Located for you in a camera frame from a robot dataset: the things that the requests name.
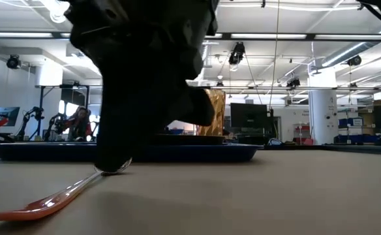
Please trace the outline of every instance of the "orange spoon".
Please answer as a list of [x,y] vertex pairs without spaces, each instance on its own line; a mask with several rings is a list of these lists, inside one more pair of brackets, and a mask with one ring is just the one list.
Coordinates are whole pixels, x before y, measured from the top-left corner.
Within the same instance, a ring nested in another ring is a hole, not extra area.
[[101,172],[96,172],[58,193],[28,204],[22,210],[0,212],[0,221],[29,221],[51,215],[67,206],[86,188],[89,182],[101,174]]

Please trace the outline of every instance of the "gold cylinder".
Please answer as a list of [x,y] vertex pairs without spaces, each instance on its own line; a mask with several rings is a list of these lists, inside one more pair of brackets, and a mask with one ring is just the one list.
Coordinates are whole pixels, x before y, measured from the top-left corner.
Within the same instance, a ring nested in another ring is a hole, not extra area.
[[225,92],[218,89],[206,89],[205,92],[211,100],[215,115],[211,125],[208,127],[198,126],[196,134],[202,136],[222,136],[225,116]]

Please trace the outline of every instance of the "desk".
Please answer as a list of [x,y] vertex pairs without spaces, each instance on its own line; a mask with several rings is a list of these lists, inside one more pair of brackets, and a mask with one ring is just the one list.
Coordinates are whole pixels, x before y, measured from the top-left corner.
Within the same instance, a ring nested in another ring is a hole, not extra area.
[[[0,161],[0,211],[94,173],[90,164]],[[381,234],[381,155],[258,151],[240,164],[134,164],[40,221],[0,234]]]

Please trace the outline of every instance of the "blue tray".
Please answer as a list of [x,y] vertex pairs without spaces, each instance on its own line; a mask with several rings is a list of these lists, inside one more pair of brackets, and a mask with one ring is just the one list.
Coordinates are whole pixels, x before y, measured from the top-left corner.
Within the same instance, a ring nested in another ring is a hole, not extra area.
[[[133,156],[135,162],[245,162],[259,146],[223,144],[216,146],[148,146]],[[94,162],[96,143],[0,144],[0,159],[6,161]]]

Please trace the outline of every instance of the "beige table surface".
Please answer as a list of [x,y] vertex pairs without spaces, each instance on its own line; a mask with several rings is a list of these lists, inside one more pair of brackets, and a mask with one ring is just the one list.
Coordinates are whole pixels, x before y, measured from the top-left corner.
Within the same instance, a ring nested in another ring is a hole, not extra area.
[[[94,173],[90,164],[0,161],[0,210]],[[258,151],[244,164],[132,164],[59,213],[0,234],[381,235],[381,155]]]

